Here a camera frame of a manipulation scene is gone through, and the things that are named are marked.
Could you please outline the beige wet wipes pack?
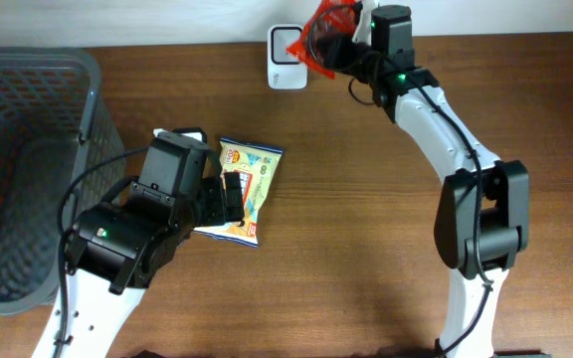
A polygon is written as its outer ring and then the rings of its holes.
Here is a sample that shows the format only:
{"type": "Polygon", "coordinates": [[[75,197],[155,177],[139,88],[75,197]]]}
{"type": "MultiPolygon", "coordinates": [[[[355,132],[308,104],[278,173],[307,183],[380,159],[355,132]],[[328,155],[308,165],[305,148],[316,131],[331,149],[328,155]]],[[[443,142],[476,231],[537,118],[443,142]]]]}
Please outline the beige wet wipes pack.
{"type": "Polygon", "coordinates": [[[281,148],[222,137],[220,162],[223,173],[240,174],[244,218],[240,223],[198,227],[196,233],[256,248],[259,211],[264,205],[284,151],[281,148]]]}

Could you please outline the red Hacks candy bag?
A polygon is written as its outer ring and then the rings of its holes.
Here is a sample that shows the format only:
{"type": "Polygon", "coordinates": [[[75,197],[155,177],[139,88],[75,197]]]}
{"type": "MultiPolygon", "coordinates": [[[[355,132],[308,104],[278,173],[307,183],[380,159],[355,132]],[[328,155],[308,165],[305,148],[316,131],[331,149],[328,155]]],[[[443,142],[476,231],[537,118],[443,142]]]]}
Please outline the red Hacks candy bag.
{"type": "Polygon", "coordinates": [[[337,38],[352,38],[362,8],[361,1],[322,0],[299,37],[286,47],[286,52],[310,70],[333,80],[334,71],[324,63],[324,56],[337,38]]]}

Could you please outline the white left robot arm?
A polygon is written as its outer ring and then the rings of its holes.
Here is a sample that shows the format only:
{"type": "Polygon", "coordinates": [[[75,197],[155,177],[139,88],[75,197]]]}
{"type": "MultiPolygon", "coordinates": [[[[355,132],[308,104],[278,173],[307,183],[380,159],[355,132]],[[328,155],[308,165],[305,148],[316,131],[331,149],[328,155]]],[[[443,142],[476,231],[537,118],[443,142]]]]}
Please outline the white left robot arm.
{"type": "Polygon", "coordinates": [[[157,129],[139,174],[64,229],[59,291],[36,357],[103,357],[156,273],[196,228],[244,218],[241,183],[200,128],[157,129]]]}

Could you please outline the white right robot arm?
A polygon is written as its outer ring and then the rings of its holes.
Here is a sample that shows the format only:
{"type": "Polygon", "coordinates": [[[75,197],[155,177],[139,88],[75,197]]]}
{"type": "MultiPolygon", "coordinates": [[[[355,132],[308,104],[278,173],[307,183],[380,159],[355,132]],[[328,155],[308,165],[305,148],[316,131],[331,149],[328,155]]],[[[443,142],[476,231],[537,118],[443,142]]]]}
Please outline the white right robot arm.
{"type": "Polygon", "coordinates": [[[374,105],[419,146],[442,184],[434,241],[450,270],[437,357],[493,357],[499,293],[529,239],[529,174],[481,144],[452,110],[435,76],[415,63],[411,10],[356,1],[321,14],[351,29],[308,35],[327,70],[369,85],[374,105]]]}

